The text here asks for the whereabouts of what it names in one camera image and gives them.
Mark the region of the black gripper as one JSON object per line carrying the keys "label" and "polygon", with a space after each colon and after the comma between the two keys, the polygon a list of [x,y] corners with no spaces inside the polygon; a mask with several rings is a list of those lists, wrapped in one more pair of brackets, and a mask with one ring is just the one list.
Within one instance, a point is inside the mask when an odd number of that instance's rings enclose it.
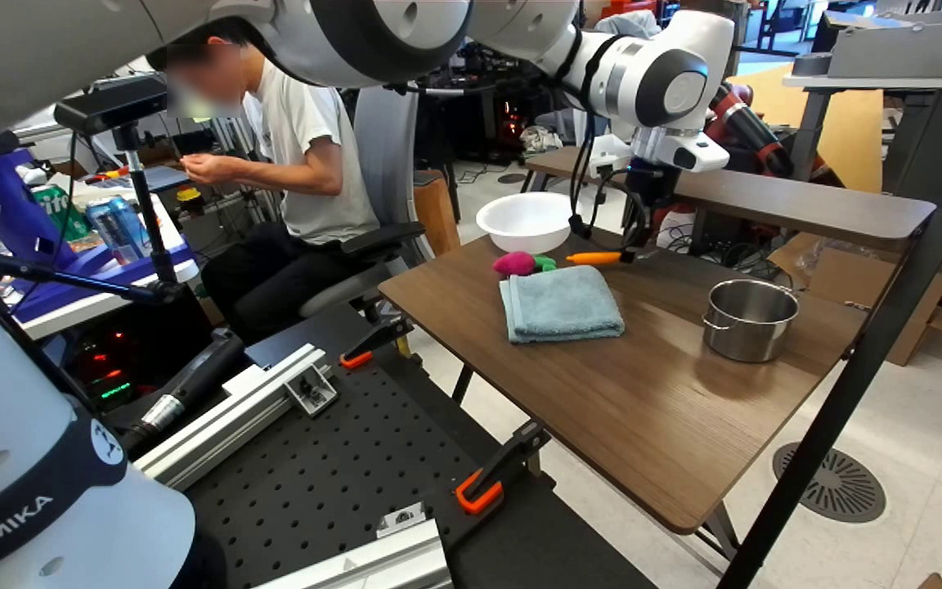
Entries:
{"label": "black gripper", "polygon": [[624,178],[624,187],[630,193],[630,202],[641,214],[641,221],[628,221],[620,231],[620,255],[639,253],[658,253],[658,225],[651,225],[670,202],[673,202],[673,187],[681,180],[676,168],[667,165],[651,165],[636,158]]}

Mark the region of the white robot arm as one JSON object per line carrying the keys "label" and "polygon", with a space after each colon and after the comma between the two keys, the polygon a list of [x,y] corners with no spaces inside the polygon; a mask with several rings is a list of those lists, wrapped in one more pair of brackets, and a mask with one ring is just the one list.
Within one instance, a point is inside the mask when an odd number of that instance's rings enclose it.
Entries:
{"label": "white robot arm", "polygon": [[734,23],[681,10],[648,36],[579,23],[579,0],[0,0],[0,134],[83,85],[222,28],[320,87],[398,85],[468,41],[534,64],[636,134],[630,155],[681,174],[721,169],[706,134]]}

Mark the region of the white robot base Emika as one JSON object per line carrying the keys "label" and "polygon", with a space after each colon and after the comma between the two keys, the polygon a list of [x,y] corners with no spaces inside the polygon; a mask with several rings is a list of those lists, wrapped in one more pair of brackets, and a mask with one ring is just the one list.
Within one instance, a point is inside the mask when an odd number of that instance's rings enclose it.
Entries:
{"label": "white robot base Emika", "polygon": [[194,547],[194,504],[0,326],[0,589],[171,589]]}

